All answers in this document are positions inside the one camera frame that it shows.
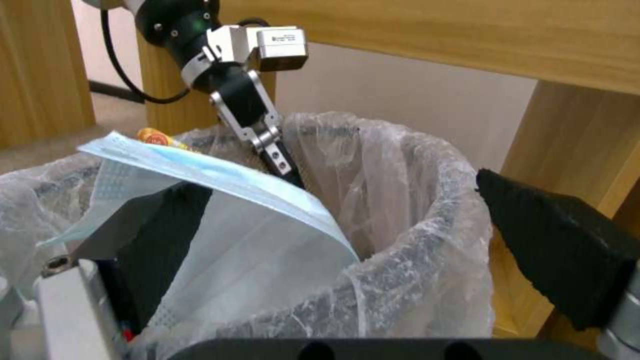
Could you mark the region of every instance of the baseboard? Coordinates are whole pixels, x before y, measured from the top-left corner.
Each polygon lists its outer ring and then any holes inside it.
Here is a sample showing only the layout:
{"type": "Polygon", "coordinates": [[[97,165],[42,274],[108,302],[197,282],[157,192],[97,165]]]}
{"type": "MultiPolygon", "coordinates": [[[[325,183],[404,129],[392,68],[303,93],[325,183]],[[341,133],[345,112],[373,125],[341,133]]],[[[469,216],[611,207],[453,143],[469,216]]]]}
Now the baseboard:
{"type": "Polygon", "coordinates": [[[113,97],[119,97],[128,101],[138,102],[144,104],[144,99],[134,94],[131,90],[121,88],[119,86],[100,83],[98,81],[89,80],[89,90],[97,92],[98,94],[109,95],[113,97]]]}

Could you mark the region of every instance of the black cable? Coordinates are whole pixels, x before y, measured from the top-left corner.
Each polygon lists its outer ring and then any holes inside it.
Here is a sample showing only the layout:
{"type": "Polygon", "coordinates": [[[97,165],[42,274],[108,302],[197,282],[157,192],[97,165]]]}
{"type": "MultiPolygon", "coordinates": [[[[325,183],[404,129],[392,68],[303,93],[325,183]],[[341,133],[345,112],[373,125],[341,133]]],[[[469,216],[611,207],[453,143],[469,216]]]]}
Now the black cable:
{"type": "Polygon", "coordinates": [[[264,20],[261,17],[248,17],[244,20],[240,20],[238,21],[237,25],[240,26],[247,26],[247,25],[260,25],[260,26],[264,26],[264,27],[269,27],[271,25],[269,25],[269,23],[267,22],[267,20],[264,20]]]}
{"type": "Polygon", "coordinates": [[[124,73],[122,67],[120,66],[120,62],[116,57],[116,53],[113,50],[113,42],[111,41],[111,30],[109,29],[109,12],[108,10],[100,11],[100,22],[102,23],[102,36],[104,37],[104,46],[107,48],[107,53],[109,54],[109,60],[111,60],[111,64],[113,68],[116,70],[120,79],[127,84],[131,91],[143,98],[146,101],[154,102],[156,104],[170,104],[172,102],[178,101],[181,98],[185,97],[189,93],[189,88],[185,88],[179,94],[165,98],[159,99],[157,97],[152,97],[151,95],[146,94],[142,90],[140,90],[128,77],[127,74],[124,73]]]}

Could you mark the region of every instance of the white wall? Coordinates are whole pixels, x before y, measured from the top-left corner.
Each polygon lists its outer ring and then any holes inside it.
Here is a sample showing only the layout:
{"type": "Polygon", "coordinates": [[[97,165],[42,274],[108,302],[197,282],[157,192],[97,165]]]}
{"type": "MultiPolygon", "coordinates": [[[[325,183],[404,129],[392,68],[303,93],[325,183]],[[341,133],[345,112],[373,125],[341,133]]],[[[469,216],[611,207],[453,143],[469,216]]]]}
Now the white wall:
{"type": "MultiPolygon", "coordinates": [[[[102,39],[100,11],[85,4],[82,0],[71,0],[71,5],[76,17],[76,27],[87,77],[89,80],[126,88],[127,86],[120,80],[109,62],[102,39]]],[[[120,65],[134,84],[142,86],[133,15],[124,9],[111,10],[109,25],[113,47],[118,55],[120,65]]]]}
{"type": "MultiPolygon", "coordinates": [[[[98,10],[72,0],[89,79],[125,87],[104,49],[98,10]]],[[[141,85],[133,17],[110,13],[118,58],[141,85]]],[[[302,70],[278,74],[276,105],[291,111],[350,111],[450,141],[475,166],[499,170],[535,80],[310,44],[302,70]]]]}

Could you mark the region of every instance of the floor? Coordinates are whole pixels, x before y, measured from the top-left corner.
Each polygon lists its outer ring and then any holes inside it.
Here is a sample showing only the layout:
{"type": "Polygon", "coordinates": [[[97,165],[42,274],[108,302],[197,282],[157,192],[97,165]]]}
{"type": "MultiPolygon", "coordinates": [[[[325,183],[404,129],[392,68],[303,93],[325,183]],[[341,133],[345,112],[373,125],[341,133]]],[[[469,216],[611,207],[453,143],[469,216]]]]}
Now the floor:
{"type": "Polygon", "coordinates": [[[140,128],[147,125],[147,114],[143,104],[96,93],[92,93],[91,97],[96,126],[80,133],[1,150],[0,174],[42,165],[71,155],[78,145],[107,135],[112,130],[134,136],[140,128]]]}

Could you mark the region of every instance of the screw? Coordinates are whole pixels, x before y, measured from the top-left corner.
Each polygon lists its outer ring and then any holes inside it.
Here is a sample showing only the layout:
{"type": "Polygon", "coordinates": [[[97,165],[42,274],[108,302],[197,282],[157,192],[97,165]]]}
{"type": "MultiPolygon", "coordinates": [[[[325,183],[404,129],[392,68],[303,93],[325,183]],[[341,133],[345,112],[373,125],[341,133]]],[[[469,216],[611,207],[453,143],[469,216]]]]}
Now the screw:
{"type": "Polygon", "coordinates": [[[73,260],[69,255],[56,256],[55,258],[51,258],[47,261],[43,266],[40,275],[42,275],[42,277],[50,277],[69,270],[77,265],[77,260],[73,260]]]}

